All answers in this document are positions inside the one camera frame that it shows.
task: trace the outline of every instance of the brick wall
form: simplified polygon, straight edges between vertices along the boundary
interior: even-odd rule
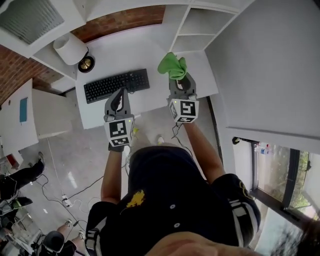
[[[94,39],[141,26],[161,24],[165,5],[147,6],[111,13],[87,22],[72,33],[87,43]],[[0,105],[26,81],[45,90],[62,77],[61,74],[0,45]]]
[[[161,24],[165,9],[165,5],[155,5],[118,11],[90,20],[71,33],[87,43],[115,32],[141,26]]]

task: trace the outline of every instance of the person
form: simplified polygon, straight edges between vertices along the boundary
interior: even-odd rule
[[[72,224],[72,220],[68,219],[64,225],[60,226],[56,231],[49,232],[41,246],[39,247],[39,252],[37,255],[39,256],[51,256],[51,255],[58,255],[58,256],[73,256],[78,247],[81,246],[85,239],[84,231],[79,231],[77,237],[72,240],[68,240],[68,233],[71,231],[69,230]]]
[[[29,166],[29,168],[18,170],[11,175],[0,176],[0,200],[11,199],[19,189],[34,182],[42,174],[46,167],[44,154],[39,152],[36,164],[32,166],[29,163]]]
[[[91,208],[86,227],[91,256],[257,255],[246,248],[261,221],[253,198],[235,174],[225,173],[197,125],[184,128],[206,180],[186,150],[160,137],[157,146],[132,145],[138,150],[123,199],[123,147],[109,144],[101,202]]]

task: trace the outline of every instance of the hand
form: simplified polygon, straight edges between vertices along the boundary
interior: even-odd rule
[[[109,147],[108,150],[109,151],[114,151],[114,152],[123,152],[125,149],[125,146],[112,146],[109,142]]]

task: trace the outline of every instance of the shoe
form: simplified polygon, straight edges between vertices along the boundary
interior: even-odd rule
[[[41,151],[38,153],[38,158],[43,163],[43,169],[46,169],[45,156]]]
[[[81,240],[85,240],[86,239],[86,234],[82,230],[79,231],[79,236],[81,237]]]
[[[164,140],[164,138],[162,137],[162,135],[158,135],[158,136],[157,136],[156,143],[157,143],[158,146],[160,146],[161,144],[165,143],[165,140]]]
[[[68,228],[70,228],[72,224],[72,220],[68,218],[64,224],[68,224]]]

